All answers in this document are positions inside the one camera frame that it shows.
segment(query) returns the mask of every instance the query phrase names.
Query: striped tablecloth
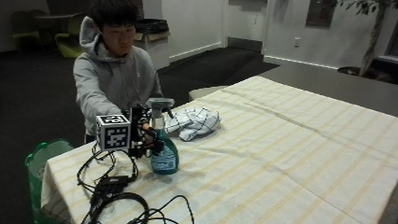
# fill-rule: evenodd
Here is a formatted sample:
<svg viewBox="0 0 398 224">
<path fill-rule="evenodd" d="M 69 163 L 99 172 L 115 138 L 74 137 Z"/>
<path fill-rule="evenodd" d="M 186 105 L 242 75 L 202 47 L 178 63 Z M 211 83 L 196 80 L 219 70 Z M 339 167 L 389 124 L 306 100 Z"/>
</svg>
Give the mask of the striped tablecloth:
<svg viewBox="0 0 398 224">
<path fill-rule="evenodd" d="M 137 160 L 141 175 L 125 191 L 150 207 L 180 194 L 202 224 L 396 224 L 398 118 L 263 77 L 182 107 L 216 111 L 220 123 L 190 142 L 171 138 L 179 150 L 174 175 L 153 175 L 147 158 Z M 89 207 L 75 173 L 91 145 L 50 159 L 45 170 L 43 211 L 70 223 L 82 221 Z M 83 181 L 91 184 L 109 164 L 93 162 Z M 129 173 L 121 156 L 114 175 Z M 103 210 L 101 222 L 126 223 L 139 213 L 141 207 L 122 200 Z M 183 200 L 163 213 L 190 223 Z"/>
</svg>

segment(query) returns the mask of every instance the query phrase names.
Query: green plastic bag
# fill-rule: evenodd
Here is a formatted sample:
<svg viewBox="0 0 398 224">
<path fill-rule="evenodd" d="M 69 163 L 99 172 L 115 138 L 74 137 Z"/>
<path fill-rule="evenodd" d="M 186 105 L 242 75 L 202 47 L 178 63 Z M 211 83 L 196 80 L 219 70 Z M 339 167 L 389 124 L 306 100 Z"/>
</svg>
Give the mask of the green plastic bag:
<svg viewBox="0 0 398 224">
<path fill-rule="evenodd" d="M 29 197 L 34 224 L 59 223 L 46 217 L 46 215 L 41 212 L 42 174 L 47 159 L 70 151 L 73 148 L 74 147 L 65 139 L 55 139 L 47 143 L 39 143 L 34 151 L 26 156 L 25 166 L 27 167 Z"/>
</svg>

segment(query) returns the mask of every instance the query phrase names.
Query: electrical outlet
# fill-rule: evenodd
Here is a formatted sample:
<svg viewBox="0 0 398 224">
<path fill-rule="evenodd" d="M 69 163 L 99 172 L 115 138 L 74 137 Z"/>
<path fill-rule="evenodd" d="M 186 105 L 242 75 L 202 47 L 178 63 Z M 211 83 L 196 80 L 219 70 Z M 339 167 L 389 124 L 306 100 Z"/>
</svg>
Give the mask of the electrical outlet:
<svg viewBox="0 0 398 224">
<path fill-rule="evenodd" d="M 295 37 L 295 38 L 294 38 L 294 47 L 295 47 L 295 48 L 299 47 L 299 40 L 300 40 L 300 37 Z"/>
</svg>

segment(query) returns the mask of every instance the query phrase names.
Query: black cable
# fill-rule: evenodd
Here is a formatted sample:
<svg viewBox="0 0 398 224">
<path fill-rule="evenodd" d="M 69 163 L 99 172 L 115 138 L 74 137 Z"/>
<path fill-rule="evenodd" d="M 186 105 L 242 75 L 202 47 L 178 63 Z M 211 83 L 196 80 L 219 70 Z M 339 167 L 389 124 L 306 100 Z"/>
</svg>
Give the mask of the black cable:
<svg viewBox="0 0 398 224">
<path fill-rule="evenodd" d="M 149 214 L 147 214 L 147 210 L 149 210 L 149 205 L 147 205 L 147 202 L 146 200 L 143 199 L 143 197 L 141 197 L 138 194 L 135 193 L 130 193 L 130 192 L 123 192 L 123 193 L 119 193 L 119 194 L 115 194 L 113 195 L 110 198 L 107 198 L 106 200 L 103 200 L 103 202 L 99 204 L 99 206 L 94 209 L 91 215 L 90 215 L 90 221 L 89 223 L 93 223 L 95 224 L 98 222 L 98 217 L 99 217 L 99 214 L 103 210 L 103 208 L 110 204 L 113 203 L 114 201 L 117 200 L 122 200 L 122 199 L 129 199 L 129 200 L 133 200 L 135 202 L 139 203 L 139 205 L 142 206 L 143 208 L 143 220 L 142 220 L 142 223 L 146 224 L 147 223 L 147 218 L 149 218 Z"/>
<path fill-rule="evenodd" d="M 191 220 L 191 223 L 194 224 L 195 223 L 195 220 L 194 220 L 194 215 L 192 215 L 192 212 L 191 212 L 191 209 L 190 209 L 190 205 L 188 205 L 188 202 L 187 202 L 187 199 L 184 198 L 183 195 L 176 195 L 174 198 L 170 199 L 170 201 L 159 208 L 159 209 L 150 209 L 149 211 L 154 210 L 154 212 L 149 213 L 149 216 L 150 218 L 146 219 L 141 219 L 142 216 L 145 215 L 146 212 L 143 212 L 137 218 L 134 218 L 131 221 L 127 222 L 127 224 L 139 224 L 139 223 L 146 223 L 146 221 L 149 220 L 154 220 L 154 219 L 162 219 L 163 223 L 165 223 L 165 220 L 167 221 L 171 221 L 172 223 L 178 223 L 176 221 L 174 221 L 172 219 L 170 218 L 166 218 L 163 217 L 163 214 L 161 212 L 161 210 L 176 199 L 176 198 L 182 198 L 186 202 L 186 207 L 187 207 L 187 210 L 188 210 L 188 215 L 190 215 L 190 220 Z M 161 217 L 151 217 L 154 214 L 157 213 L 161 213 Z"/>
<path fill-rule="evenodd" d="M 123 197 L 125 197 L 125 199 L 135 198 L 135 201 L 138 201 L 142 204 L 142 206 L 146 205 L 146 207 L 147 207 L 147 204 L 139 195 L 127 195 L 126 193 L 119 193 L 119 191 L 123 190 L 123 187 L 126 186 L 126 184 L 135 181 L 135 179 L 138 177 L 137 163 L 134 162 L 134 159 L 127 156 L 127 153 L 123 150 L 121 150 L 121 152 L 127 156 L 127 158 L 130 159 L 130 161 L 133 163 L 131 176 L 127 178 L 125 183 L 122 182 L 119 185 L 101 185 L 101 181 L 107 178 L 109 173 L 114 169 L 115 158 L 114 158 L 114 154 L 113 154 L 114 151 L 109 151 L 103 156 L 101 156 L 101 158 L 98 158 L 99 154 L 103 152 L 95 151 L 94 150 L 95 146 L 97 146 L 97 143 L 93 145 L 93 148 L 91 148 L 91 156 L 89 157 L 89 159 L 86 160 L 86 162 L 83 163 L 83 165 L 81 166 L 81 168 L 77 172 L 77 185 L 81 185 L 83 187 L 83 189 L 91 193 L 90 201 L 89 201 L 90 206 L 89 206 L 89 210 L 85 214 L 82 223 L 85 223 L 85 220 L 87 217 L 90 217 L 90 219 L 91 219 L 91 217 L 95 217 L 101 214 L 101 211 L 103 209 L 102 206 L 105 206 L 107 203 L 111 203 L 115 200 L 122 199 Z M 111 165 L 110 165 L 109 169 L 106 170 L 106 172 L 97 179 L 94 179 L 95 186 L 90 186 L 82 181 L 81 173 L 82 173 L 83 169 L 87 167 L 87 165 L 91 163 L 93 160 L 102 161 L 103 158 L 107 156 L 110 158 Z"/>
</svg>

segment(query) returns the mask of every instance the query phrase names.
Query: spray nozzle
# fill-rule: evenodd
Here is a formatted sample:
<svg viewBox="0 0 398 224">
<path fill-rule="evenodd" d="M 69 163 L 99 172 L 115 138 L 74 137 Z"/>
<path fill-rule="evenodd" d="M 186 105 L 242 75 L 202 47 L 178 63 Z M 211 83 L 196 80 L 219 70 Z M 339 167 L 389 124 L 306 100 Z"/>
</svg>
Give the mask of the spray nozzle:
<svg viewBox="0 0 398 224">
<path fill-rule="evenodd" d="M 172 118 L 171 111 L 170 111 L 170 106 L 174 104 L 172 99 L 167 98 L 149 98 L 146 101 L 146 105 L 151 108 L 151 118 L 157 119 L 161 118 L 161 111 L 166 108 L 166 112 Z"/>
</svg>

